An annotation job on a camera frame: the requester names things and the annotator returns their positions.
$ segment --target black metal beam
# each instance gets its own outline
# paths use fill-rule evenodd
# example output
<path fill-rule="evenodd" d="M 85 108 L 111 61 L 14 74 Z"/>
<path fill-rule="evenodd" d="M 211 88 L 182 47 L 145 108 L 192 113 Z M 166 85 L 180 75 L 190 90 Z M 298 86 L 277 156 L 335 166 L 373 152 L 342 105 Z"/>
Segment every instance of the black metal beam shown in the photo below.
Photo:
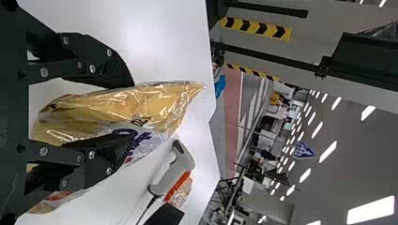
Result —
<path fill-rule="evenodd" d="M 242 8 L 253 11 L 261 11 L 267 13 L 280 14 L 285 16 L 299 17 L 299 18 L 307 18 L 308 10 L 305 9 L 294 9 L 287 7 L 272 7 L 266 5 L 258 5 L 253 3 L 242 3 L 242 2 L 225 2 L 224 5 L 230 8 Z"/>
<path fill-rule="evenodd" d="M 250 49 L 244 49 L 244 48 L 240 48 L 238 46 L 215 42 L 215 41 L 210 41 L 210 45 L 211 45 L 211 47 L 219 49 L 219 50 L 224 50 L 224 51 L 228 51 L 231 53 L 243 54 L 243 55 L 246 55 L 249 57 L 266 60 L 266 61 L 269 61 L 272 63 L 286 65 L 286 66 L 289 66 L 292 68 L 299 68 L 299 69 L 303 69 L 303 70 L 307 70 L 307 71 L 311 71 L 311 72 L 315 72 L 315 73 L 322 73 L 322 69 L 319 66 L 309 64 L 309 63 L 300 62 L 298 60 L 284 58 L 284 57 L 280 57 L 278 55 L 268 54 L 268 53 L 264 53 L 264 52 L 258 52 L 258 51 L 254 51 L 254 50 L 250 50 Z"/>

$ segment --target metal frame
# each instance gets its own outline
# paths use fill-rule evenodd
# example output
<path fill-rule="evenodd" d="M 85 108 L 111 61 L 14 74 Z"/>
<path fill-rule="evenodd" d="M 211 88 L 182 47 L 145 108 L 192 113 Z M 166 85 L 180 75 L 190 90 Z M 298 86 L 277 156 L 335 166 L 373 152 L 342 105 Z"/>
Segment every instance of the metal frame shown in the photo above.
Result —
<path fill-rule="evenodd" d="M 29 85 L 62 78 L 116 88 L 134 81 L 115 50 L 91 36 L 56 34 L 15 0 L 0 2 L 0 28 L 0 224 L 13 224 L 54 191 L 97 184 L 129 153 L 121 144 L 130 136 L 117 133 L 62 147 L 29 140 Z M 28 61 L 27 51 L 37 60 Z M 38 166 L 27 173 L 27 163 Z"/>
<path fill-rule="evenodd" d="M 324 56 L 320 65 L 215 41 L 210 41 L 210 45 L 214 48 L 213 52 L 238 53 L 291 68 L 311 71 L 315 77 L 321 79 L 332 76 L 398 92 L 398 65 L 394 61 L 398 55 L 397 41 L 343 33 L 333 56 Z"/>

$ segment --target crinkled plastic packaging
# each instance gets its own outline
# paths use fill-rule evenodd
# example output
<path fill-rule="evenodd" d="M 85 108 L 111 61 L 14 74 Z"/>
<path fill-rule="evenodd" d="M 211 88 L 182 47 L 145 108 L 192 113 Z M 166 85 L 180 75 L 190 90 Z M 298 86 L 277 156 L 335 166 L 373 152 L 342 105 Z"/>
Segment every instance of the crinkled plastic packaging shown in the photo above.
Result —
<path fill-rule="evenodd" d="M 150 132 L 152 138 L 140 142 L 126 159 L 125 168 L 173 135 L 188 105 L 203 88 L 199 82 L 152 82 L 132 88 L 59 97 L 38 113 L 31 139 L 61 146 L 121 128 L 134 129 L 139 135 Z M 30 212 L 51 212 L 60 204 L 75 199 L 73 194 L 55 192 Z"/>

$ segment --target white wall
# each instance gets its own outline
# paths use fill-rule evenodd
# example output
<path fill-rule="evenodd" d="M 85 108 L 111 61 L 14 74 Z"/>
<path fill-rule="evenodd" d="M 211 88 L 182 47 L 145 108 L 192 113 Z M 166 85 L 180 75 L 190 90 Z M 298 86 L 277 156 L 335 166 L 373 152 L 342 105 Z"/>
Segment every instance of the white wall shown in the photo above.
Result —
<path fill-rule="evenodd" d="M 322 56 L 331 56 L 343 32 L 358 33 L 363 30 L 398 20 L 398 8 L 359 5 L 329 0 L 268 0 L 268 5 L 287 8 L 306 8 L 307 19 L 230 8 L 228 16 L 263 23 L 292 26 L 291 40 L 279 41 L 267 37 L 246 35 L 241 32 L 213 28 L 212 37 L 225 43 L 276 54 L 309 63 L 319 63 Z M 365 105 L 398 113 L 398 93 L 363 84 L 327 77 L 316 79 L 314 74 L 304 70 L 281 66 L 263 60 L 234 53 L 226 53 L 225 59 L 248 68 L 267 71 L 279 76 L 283 82 L 327 92 Z"/>

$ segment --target ceiling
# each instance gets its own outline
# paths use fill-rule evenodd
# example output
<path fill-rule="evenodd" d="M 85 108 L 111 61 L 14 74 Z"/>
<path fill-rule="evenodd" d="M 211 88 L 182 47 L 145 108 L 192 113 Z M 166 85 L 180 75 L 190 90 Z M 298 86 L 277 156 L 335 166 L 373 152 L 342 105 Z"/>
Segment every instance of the ceiling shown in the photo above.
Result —
<path fill-rule="evenodd" d="M 322 97 L 323 94 L 319 98 L 309 98 L 316 115 L 309 126 L 312 112 L 306 118 L 302 116 L 304 135 L 301 141 L 309 144 L 318 157 L 334 141 L 337 141 L 337 148 L 322 164 L 319 164 L 319 158 L 296 160 L 288 176 L 290 183 L 300 191 L 294 191 L 285 199 L 295 204 L 291 225 L 305 225 L 319 219 L 322 225 L 346 224 L 349 209 L 398 194 L 395 137 L 398 115 L 376 109 L 361 122 L 361 113 L 366 106 L 342 100 L 332 111 L 336 97 L 327 97 L 323 104 Z M 313 131 L 321 121 L 323 127 L 312 139 Z M 299 179 L 308 168 L 312 172 L 300 184 Z M 285 192 L 285 188 L 280 188 L 275 195 L 279 197 Z M 398 224 L 396 209 L 393 216 L 360 225 Z"/>

